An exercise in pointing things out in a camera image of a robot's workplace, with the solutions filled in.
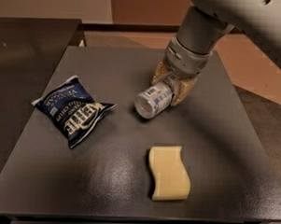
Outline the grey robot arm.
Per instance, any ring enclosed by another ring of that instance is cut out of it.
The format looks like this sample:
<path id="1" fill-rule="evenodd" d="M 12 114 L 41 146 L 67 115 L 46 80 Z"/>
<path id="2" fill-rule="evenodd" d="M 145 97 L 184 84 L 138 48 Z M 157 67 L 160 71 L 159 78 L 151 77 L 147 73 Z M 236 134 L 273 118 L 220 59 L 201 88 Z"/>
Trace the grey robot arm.
<path id="1" fill-rule="evenodd" d="M 214 46 L 232 29 L 247 36 L 281 69 L 281 0 L 191 0 L 183 23 L 164 50 L 152 83 L 176 74 L 172 106 L 190 93 Z"/>

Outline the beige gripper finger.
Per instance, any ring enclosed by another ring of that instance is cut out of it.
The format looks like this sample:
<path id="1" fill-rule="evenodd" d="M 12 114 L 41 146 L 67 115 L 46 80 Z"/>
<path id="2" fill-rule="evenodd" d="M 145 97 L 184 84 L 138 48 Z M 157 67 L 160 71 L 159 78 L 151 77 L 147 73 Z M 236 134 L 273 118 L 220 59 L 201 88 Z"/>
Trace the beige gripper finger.
<path id="1" fill-rule="evenodd" d="M 160 83 L 161 81 L 163 81 L 166 77 L 168 77 L 169 75 L 172 75 L 173 71 L 172 69 L 169 67 L 169 64 L 167 63 L 167 61 L 165 59 L 162 59 L 157 68 L 155 69 L 153 78 L 151 80 L 151 85 L 157 85 L 158 83 Z"/>
<path id="2" fill-rule="evenodd" d="M 195 77 L 178 77 L 174 76 L 174 83 L 172 86 L 173 97 L 171 100 L 171 106 L 177 106 L 184 101 L 184 99 L 190 94 L 197 82 Z"/>

